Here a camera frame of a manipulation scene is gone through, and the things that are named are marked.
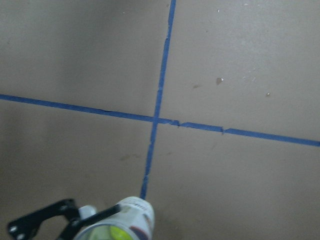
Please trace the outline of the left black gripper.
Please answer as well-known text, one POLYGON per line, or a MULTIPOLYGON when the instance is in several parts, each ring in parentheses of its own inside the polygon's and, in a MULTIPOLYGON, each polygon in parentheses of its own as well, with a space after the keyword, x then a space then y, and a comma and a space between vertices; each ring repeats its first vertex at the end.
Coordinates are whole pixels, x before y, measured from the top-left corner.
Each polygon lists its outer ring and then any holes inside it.
POLYGON ((75 200, 69 198, 57 201, 9 222, 6 230, 14 240, 31 240, 37 235, 44 221, 63 216, 67 220, 67 226, 59 234, 57 239, 76 240, 85 232, 86 227, 90 228, 120 211, 120 205, 116 204, 92 216, 81 219, 75 200))

